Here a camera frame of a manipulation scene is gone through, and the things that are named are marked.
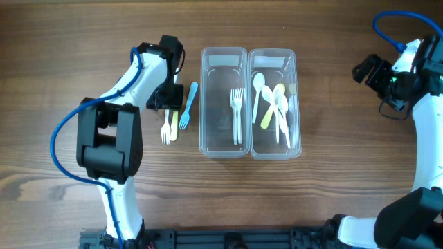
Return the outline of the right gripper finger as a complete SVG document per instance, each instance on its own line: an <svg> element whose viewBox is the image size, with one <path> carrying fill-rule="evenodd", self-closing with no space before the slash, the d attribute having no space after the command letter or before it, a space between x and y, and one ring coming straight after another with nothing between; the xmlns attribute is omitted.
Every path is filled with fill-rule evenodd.
<svg viewBox="0 0 443 249"><path fill-rule="evenodd" d="M352 78L355 82L361 83L366 77L366 70L364 65L357 65L352 69Z"/></svg>
<svg viewBox="0 0 443 249"><path fill-rule="evenodd" d="M383 60L375 54L371 54L368 55L364 61L362 62L362 67L363 68L374 68L374 67L378 67L381 63L383 62Z"/></svg>

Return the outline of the light blue plastic fork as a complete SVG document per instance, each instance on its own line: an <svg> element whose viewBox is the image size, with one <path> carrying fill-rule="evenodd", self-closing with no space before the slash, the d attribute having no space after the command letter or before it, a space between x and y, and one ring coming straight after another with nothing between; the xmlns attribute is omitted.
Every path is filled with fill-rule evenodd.
<svg viewBox="0 0 443 249"><path fill-rule="evenodd" d="M193 100L194 100L195 95L197 93L197 90L198 90L198 83L193 82L190 85L190 90L189 90L185 110L182 113L181 118L180 118L180 122L179 122L180 129L186 129L186 127L188 126L188 123L190 121L190 108L192 106L192 103L193 103Z"/></svg>

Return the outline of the yellow plastic fork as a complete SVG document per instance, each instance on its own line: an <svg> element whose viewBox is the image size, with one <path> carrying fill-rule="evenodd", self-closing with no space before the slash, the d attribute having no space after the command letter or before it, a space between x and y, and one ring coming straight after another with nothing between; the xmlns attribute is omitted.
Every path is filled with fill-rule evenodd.
<svg viewBox="0 0 443 249"><path fill-rule="evenodd" d="M178 126L179 126L179 112L172 112L172 122L171 122L171 132L170 132L170 141L176 141L178 136Z"/></svg>

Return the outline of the translucent white plastic fork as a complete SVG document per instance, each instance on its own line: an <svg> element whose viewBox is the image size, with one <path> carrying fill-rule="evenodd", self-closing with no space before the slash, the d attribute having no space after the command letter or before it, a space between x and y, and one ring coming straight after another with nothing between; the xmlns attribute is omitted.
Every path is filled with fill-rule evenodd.
<svg viewBox="0 0 443 249"><path fill-rule="evenodd" d="M230 106L233 110L233 144L237 145L237 114L235 106L235 89L230 90Z"/></svg>

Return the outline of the white spoon thick handle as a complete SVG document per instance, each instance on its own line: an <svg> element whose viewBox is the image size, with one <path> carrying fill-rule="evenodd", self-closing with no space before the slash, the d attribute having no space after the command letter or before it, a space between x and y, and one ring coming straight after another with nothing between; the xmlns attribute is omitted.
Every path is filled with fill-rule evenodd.
<svg viewBox="0 0 443 249"><path fill-rule="evenodd" d="M287 112L288 112L289 106L287 102L287 98L284 94L278 95L278 111L279 111L279 125L280 130L285 135L285 139L287 142L287 147L291 148L291 143L289 139L289 128L287 124Z"/></svg>

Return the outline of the translucent white plastic spoon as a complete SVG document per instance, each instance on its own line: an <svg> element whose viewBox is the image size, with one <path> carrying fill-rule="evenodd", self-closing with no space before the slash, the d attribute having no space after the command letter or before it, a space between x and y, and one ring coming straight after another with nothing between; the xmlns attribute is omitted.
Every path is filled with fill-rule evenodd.
<svg viewBox="0 0 443 249"><path fill-rule="evenodd" d="M276 143L278 144L280 142L280 134L279 134L279 113L278 113L278 97L280 94L280 85L277 84L273 89L273 96L274 96L274 115L275 115L275 139Z"/></svg>

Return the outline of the white spoon thin handle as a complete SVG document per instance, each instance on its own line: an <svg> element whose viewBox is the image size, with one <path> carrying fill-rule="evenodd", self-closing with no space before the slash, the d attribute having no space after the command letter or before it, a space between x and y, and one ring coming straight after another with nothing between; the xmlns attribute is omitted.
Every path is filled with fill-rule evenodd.
<svg viewBox="0 0 443 249"><path fill-rule="evenodd" d="M252 123L254 124L257 118L257 110L258 110L258 101L260 98L260 91L262 87L265 85L265 78L262 73L257 73L253 78L253 87L255 89L255 101L253 105L253 116Z"/></svg>

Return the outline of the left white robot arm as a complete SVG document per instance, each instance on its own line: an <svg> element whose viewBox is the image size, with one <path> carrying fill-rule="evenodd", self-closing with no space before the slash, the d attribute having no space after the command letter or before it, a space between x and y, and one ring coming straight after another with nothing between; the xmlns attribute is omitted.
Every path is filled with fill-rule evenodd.
<svg viewBox="0 0 443 249"><path fill-rule="evenodd" d="M184 87L175 77L184 56L177 37L143 42L133 48L130 66L114 87L80 103L76 160L99 183L107 216L106 247L137 248L143 240L144 220L134 187L143 157L141 113L181 108Z"/></svg>

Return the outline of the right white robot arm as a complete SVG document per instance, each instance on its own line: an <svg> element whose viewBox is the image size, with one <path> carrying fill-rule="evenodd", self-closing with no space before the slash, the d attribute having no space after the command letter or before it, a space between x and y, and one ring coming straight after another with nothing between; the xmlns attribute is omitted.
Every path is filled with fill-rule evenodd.
<svg viewBox="0 0 443 249"><path fill-rule="evenodd" d="M375 218L337 214L321 232L323 248L441 248L442 38L406 44L395 64L377 55L352 69L352 77L415 123L417 160L411 192Z"/></svg>

